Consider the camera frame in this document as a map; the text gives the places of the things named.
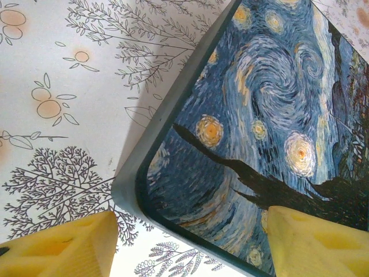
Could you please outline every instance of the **starry night painting print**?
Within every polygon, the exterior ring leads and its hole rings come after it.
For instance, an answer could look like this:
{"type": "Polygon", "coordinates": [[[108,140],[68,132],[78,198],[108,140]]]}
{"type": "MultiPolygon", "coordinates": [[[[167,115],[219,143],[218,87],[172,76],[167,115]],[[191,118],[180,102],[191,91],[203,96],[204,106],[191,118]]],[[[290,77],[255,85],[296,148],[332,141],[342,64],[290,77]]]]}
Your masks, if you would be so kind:
{"type": "Polygon", "coordinates": [[[150,164],[160,215],[274,275],[272,205],[368,231],[369,67],[308,0],[243,0],[150,164]]]}

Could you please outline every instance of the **painted tray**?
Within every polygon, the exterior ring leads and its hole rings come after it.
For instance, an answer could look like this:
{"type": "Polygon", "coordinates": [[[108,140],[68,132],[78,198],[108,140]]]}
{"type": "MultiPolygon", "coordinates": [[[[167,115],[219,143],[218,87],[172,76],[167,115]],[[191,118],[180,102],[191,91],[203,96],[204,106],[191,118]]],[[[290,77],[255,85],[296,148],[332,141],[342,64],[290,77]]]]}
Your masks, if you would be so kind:
{"type": "Polygon", "coordinates": [[[271,205],[368,230],[369,67],[309,0],[230,5],[208,55],[193,54],[205,67],[183,69],[112,194],[228,265],[274,276],[271,205]]]}

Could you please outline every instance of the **orange fruit illustration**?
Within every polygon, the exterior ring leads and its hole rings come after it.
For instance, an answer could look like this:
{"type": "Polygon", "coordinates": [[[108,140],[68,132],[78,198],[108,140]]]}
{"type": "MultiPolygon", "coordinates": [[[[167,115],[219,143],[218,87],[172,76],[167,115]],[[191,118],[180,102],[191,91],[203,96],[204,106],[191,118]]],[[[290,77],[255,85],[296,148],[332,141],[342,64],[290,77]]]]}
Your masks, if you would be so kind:
{"type": "Polygon", "coordinates": [[[0,20],[11,26],[20,26],[26,22],[25,16],[16,10],[3,10],[0,13],[0,20]]]}
{"type": "Polygon", "coordinates": [[[58,102],[54,100],[48,100],[41,103],[37,108],[37,113],[42,118],[52,118],[60,114],[62,108],[58,102]]]}
{"type": "Polygon", "coordinates": [[[4,26],[2,28],[2,32],[9,39],[20,39],[23,35],[22,30],[18,27],[15,27],[15,26],[4,26]]]}
{"type": "Polygon", "coordinates": [[[88,54],[86,52],[80,51],[77,52],[74,56],[74,58],[78,61],[78,62],[86,62],[90,59],[90,57],[88,56],[88,54]]]}
{"type": "Polygon", "coordinates": [[[51,93],[45,88],[35,88],[31,94],[37,101],[46,101],[51,98],[51,93]]]}

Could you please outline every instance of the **yellow foam block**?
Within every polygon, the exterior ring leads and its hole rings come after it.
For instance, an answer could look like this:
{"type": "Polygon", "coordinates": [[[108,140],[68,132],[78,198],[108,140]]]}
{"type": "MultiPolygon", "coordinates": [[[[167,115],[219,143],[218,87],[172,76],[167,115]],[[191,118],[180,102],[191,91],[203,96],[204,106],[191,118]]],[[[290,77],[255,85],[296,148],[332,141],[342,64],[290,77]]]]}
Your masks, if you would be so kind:
{"type": "Polygon", "coordinates": [[[268,210],[277,277],[369,277],[369,233],[293,209],[268,210]]]}
{"type": "Polygon", "coordinates": [[[0,245],[0,277],[108,277],[118,238],[101,212],[0,245]]]}

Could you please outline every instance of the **swirling night sky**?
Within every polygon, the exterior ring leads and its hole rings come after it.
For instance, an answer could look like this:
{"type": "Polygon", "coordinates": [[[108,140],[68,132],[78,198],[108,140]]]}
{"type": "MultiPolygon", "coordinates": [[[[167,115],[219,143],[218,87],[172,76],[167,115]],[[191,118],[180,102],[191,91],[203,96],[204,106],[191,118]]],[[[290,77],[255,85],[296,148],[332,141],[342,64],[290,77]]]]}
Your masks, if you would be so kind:
{"type": "MultiPolygon", "coordinates": [[[[340,175],[347,128],[335,118],[352,121],[352,54],[309,0],[243,0],[176,123],[219,156],[304,192],[340,175]]],[[[171,129],[149,195],[167,219],[274,274],[263,211],[230,189],[253,193],[237,177],[171,129]]]]}

